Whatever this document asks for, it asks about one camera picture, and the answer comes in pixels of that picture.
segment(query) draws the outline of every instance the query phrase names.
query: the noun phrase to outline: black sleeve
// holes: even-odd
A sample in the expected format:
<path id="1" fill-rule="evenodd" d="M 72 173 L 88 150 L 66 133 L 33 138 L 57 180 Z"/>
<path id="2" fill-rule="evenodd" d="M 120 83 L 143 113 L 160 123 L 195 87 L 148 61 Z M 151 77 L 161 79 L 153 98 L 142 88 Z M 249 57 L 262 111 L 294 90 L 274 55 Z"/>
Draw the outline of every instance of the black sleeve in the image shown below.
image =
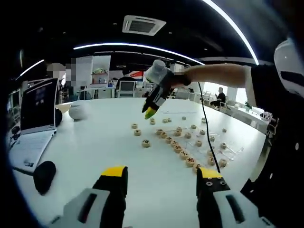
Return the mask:
<path id="1" fill-rule="evenodd" d="M 275 66 L 258 65 L 251 68 L 256 105 L 278 114 L 288 92 L 283 87 Z"/>

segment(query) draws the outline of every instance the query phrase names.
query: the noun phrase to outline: white helmet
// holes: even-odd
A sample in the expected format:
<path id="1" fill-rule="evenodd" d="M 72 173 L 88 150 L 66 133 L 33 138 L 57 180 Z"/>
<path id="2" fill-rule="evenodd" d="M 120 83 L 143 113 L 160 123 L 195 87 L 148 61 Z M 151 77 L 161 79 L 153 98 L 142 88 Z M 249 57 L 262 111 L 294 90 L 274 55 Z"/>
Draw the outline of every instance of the white helmet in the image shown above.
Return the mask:
<path id="1" fill-rule="evenodd" d="M 285 89 L 304 97 L 304 65 L 291 39 L 275 50 L 275 66 Z"/>

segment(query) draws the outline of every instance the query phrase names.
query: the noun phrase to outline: laptop keyboard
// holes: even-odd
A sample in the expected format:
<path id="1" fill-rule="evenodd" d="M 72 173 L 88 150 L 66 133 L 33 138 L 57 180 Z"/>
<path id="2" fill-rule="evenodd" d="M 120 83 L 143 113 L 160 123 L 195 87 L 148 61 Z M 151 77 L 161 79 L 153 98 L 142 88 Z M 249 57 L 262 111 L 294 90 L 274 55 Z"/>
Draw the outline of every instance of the laptop keyboard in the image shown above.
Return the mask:
<path id="1" fill-rule="evenodd" d="M 18 149 L 24 150 L 41 150 L 45 144 L 51 139 L 54 131 L 36 132 L 31 134 L 23 134 L 16 143 Z"/>

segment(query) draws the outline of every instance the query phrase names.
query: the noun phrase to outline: human arm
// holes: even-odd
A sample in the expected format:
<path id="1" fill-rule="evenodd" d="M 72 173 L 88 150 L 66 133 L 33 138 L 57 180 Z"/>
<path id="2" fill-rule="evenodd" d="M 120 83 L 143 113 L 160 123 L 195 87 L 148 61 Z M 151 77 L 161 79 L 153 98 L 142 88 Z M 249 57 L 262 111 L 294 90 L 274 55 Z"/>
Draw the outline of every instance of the human arm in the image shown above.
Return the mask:
<path id="1" fill-rule="evenodd" d="M 199 65 L 184 69 L 192 82 L 212 82 L 233 88 L 245 88 L 248 66 L 237 64 Z"/>
<path id="2" fill-rule="evenodd" d="M 274 65 L 240 66 L 215 64 L 192 66 L 183 72 L 192 82 L 212 82 L 245 88 L 250 105 L 271 113 L 281 109 L 287 91 L 284 89 Z"/>

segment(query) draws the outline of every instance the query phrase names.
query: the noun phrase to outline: black mouse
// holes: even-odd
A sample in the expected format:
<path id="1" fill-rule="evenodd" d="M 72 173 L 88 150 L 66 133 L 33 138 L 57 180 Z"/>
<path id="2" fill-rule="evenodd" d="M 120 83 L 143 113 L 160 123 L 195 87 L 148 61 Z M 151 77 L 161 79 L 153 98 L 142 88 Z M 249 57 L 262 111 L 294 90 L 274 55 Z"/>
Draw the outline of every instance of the black mouse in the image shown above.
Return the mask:
<path id="1" fill-rule="evenodd" d="M 51 161 L 41 163 L 34 171 L 33 178 L 37 191 L 44 195 L 51 187 L 52 180 L 56 173 L 56 166 Z"/>

